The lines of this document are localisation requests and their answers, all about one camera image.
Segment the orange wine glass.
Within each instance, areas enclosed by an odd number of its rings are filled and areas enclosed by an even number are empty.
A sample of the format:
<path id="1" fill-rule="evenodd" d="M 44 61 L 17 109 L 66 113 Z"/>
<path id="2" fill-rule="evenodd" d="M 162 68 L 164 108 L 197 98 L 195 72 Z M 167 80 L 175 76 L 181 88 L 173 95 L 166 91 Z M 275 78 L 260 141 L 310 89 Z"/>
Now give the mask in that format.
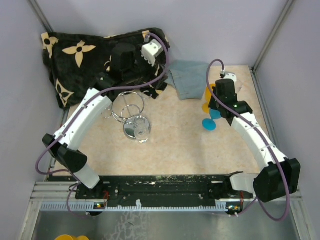
<path id="1" fill-rule="evenodd" d="M 209 85 L 209 87 L 206 87 L 205 91 L 204 91 L 205 103 L 202 105 L 202 110 L 206 114 L 210 113 L 209 103 L 210 103 L 210 100 L 211 100 L 211 97 L 212 97 L 210 89 L 214 88 L 215 86 L 216 86 L 216 84 L 212 83 L 212 84 Z"/>

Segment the blue wine glass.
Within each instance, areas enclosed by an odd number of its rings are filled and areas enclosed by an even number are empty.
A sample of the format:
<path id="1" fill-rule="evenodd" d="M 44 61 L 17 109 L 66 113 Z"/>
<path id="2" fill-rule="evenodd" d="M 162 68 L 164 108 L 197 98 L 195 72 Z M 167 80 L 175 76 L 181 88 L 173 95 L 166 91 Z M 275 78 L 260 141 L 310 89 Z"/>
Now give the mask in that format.
<path id="1" fill-rule="evenodd" d="M 221 113 L 218 110 L 210 109 L 209 116 L 210 118 L 205 118 L 202 121 L 202 126 L 207 131 L 214 131 L 217 127 L 215 120 L 221 118 Z"/>

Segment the clear champagne glass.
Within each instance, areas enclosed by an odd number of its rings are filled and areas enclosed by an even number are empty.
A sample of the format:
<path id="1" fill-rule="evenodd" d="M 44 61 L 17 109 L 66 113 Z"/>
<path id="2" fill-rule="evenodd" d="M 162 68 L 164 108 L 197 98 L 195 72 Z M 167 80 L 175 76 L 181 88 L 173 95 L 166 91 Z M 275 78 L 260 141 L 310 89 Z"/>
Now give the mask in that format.
<path id="1" fill-rule="evenodd" d="M 241 81 L 241 80 L 237 80 L 235 83 L 234 83 L 234 87 L 235 87 L 235 93 L 236 94 L 239 94 L 241 89 L 243 88 L 244 86 L 244 83 Z"/>

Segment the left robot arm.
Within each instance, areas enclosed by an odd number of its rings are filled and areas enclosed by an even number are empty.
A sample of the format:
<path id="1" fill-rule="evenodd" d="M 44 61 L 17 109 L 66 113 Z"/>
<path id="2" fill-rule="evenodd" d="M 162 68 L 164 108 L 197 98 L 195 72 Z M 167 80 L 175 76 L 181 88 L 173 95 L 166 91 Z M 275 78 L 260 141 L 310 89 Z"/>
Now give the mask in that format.
<path id="1" fill-rule="evenodd" d="M 83 101 L 67 122 L 54 135 L 47 134 L 43 137 L 42 141 L 46 149 L 36 162 L 36 171 L 38 173 L 41 172 L 39 162 L 46 153 L 50 153 L 54 159 L 61 161 L 67 172 L 71 173 L 78 182 L 86 186 L 88 195 L 95 199 L 101 197 L 104 192 L 104 186 L 99 183 L 100 177 L 89 166 L 87 156 L 78 151 L 78 148 L 98 115 L 106 107 L 112 105 L 112 101 L 106 96 L 106 93 L 111 91 L 128 92 L 145 88 L 159 81 L 165 73 L 163 71 L 154 80 L 137 86 L 117 86 L 102 91 L 98 91 L 95 88 L 89 89 Z"/>

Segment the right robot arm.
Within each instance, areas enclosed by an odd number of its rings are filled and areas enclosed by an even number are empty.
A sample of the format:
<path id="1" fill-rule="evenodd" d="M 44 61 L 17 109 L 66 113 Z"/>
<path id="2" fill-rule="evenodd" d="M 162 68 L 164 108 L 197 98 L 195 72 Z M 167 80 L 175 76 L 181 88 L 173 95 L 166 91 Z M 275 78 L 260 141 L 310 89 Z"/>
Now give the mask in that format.
<path id="1" fill-rule="evenodd" d="M 220 112 L 222 118 L 247 144 L 260 169 L 259 174 L 235 173 L 223 185 L 223 192 L 235 198 L 241 191 L 255 194 L 263 203 L 293 194 L 298 189 L 301 164 L 289 159 L 269 139 L 246 101 L 239 101 L 235 83 L 219 79 L 212 88 L 209 107 Z"/>

